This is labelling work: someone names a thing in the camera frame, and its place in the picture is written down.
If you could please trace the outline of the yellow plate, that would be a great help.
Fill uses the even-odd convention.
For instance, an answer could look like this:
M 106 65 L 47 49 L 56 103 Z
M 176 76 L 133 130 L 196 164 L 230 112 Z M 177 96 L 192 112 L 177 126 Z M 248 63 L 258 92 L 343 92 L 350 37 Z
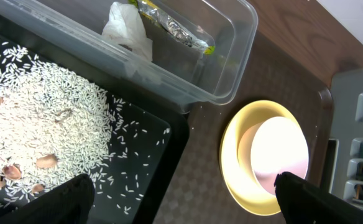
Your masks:
M 249 103 L 228 123 L 219 151 L 219 165 L 228 191 L 244 210 L 259 216 L 275 215 L 281 209 L 275 195 L 261 189 L 252 176 L 243 173 L 237 160 L 237 148 L 242 135 L 250 127 L 276 116 L 299 125 L 294 115 L 279 103 L 269 100 Z

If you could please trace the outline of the green yellow snack wrapper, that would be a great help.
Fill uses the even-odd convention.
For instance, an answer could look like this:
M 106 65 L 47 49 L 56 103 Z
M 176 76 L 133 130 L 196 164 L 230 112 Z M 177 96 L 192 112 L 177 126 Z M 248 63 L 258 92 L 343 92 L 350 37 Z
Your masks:
M 182 26 L 176 19 L 168 15 L 164 10 L 149 0 L 128 0 L 134 5 L 138 12 L 148 18 L 156 26 L 165 30 L 176 41 L 183 45 L 198 50 L 202 54 L 211 55 L 215 51 L 215 46 L 208 45 L 207 42 L 197 38 L 186 27 Z

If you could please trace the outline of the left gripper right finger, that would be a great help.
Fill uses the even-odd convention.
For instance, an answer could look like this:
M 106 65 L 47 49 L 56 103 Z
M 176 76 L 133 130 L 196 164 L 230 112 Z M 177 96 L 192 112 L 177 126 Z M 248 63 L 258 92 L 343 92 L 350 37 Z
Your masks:
M 291 172 L 277 175 L 274 186 L 287 224 L 363 224 L 363 210 Z

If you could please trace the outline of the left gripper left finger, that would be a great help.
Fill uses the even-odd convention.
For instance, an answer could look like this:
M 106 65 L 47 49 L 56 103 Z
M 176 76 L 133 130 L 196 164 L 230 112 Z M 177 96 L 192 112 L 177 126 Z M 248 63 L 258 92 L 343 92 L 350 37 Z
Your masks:
M 92 180 L 80 174 L 13 212 L 0 212 L 0 224 L 85 224 L 94 193 Z

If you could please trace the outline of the white tissue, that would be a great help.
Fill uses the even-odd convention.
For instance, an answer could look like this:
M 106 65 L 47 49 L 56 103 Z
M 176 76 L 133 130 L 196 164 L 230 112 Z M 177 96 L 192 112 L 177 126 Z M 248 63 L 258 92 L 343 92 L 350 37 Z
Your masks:
M 134 5 L 113 2 L 109 20 L 101 35 L 115 44 L 126 46 L 147 61 L 152 61 L 152 40 L 147 38 L 144 24 Z

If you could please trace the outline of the rice pile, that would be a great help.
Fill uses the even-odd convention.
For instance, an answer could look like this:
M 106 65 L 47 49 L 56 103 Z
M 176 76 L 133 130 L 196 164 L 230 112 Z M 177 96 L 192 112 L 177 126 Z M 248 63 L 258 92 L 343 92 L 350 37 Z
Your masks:
M 168 123 L 0 35 L 0 210 L 86 174 L 93 207 L 137 210 Z

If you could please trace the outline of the pink bowl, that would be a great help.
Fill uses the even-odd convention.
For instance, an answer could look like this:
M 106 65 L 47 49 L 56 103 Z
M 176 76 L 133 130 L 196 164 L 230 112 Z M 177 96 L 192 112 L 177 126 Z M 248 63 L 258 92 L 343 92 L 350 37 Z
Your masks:
M 299 125 L 276 116 L 253 125 L 242 135 L 237 160 L 244 174 L 275 195 L 275 179 L 279 174 L 291 172 L 302 179 L 306 177 L 308 145 Z

